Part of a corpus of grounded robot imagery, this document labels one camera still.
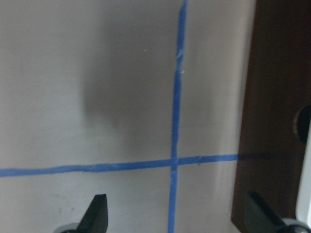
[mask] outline horizontal tape line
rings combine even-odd
[[[237,160],[237,158],[238,156],[236,154],[186,157],[186,158],[179,158],[178,165],[234,161]],[[67,172],[124,171],[124,170],[166,167],[171,166],[172,164],[173,164],[172,159],[166,159],[166,160],[121,163],[121,164],[69,165],[69,166],[57,166],[50,168],[35,168],[35,169],[5,168],[0,169],[0,177],[48,175],[48,174],[58,174]]]

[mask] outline white wall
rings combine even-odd
[[[1,0],[1,168],[167,159],[181,0]],[[189,0],[179,156],[236,153],[254,0]],[[236,232],[235,162],[179,169],[176,232]],[[106,193],[109,233],[167,231],[170,169],[0,178],[0,232]]]

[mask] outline round hole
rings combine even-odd
[[[294,118],[294,134],[303,143],[307,142],[311,119],[311,105],[301,109]]]

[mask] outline blue tape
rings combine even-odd
[[[176,194],[177,194],[177,180],[178,180],[178,156],[177,145],[179,138],[179,119],[180,119],[180,95],[181,95],[181,67],[184,59],[185,47],[185,33],[186,33],[186,18],[187,18],[187,4],[184,0],[183,5],[179,11],[178,19],[178,34],[177,34],[177,51],[176,51],[176,72],[174,80],[173,92],[173,121],[172,121],[172,151],[171,151],[171,185],[170,185],[170,199],[169,199],[169,219],[168,219],[168,233],[175,231],[175,210],[176,210]]]
[[[179,158],[178,165],[234,161],[237,159],[238,159],[237,154],[186,157],[186,158]],[[155,161],[123,163],[123,164],[71,165],[71,166],[57,166],[57,167],[37,168],[37,169],[8,168],[8,169],[0,169],[0,177],[48,175],[48,174],[58,174],[67,172],[126,171],[135,169],[166,167],[172,166],[172,164],[173,163],[171,159],[166,159],[166,160],[155,160]],[[175,176],[175,173],[173,173],[173,178],[174,178],[172,179],[173,183],[176,183],[174,181],[175,178],[177,178],[177,176]]]
[[[178,160],[178,165],[214,163],[214,162],[221,162],[221,161],[234,161],[237,159],[238,159],[237,154],[196,156],[196,157],[180,158]]]
[[[0,169],[0,177],[47,175],[66,172],[109,172],[171,166],[171,159],[122,164],[72,165],[39,169]]]

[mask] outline dark brown wooden panel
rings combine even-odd
[[[311,1],[258,0],[246,81],[232,221],[243,233],[244,196],[256,191],[295,217],[305,144],[294,117],[311,104]]]

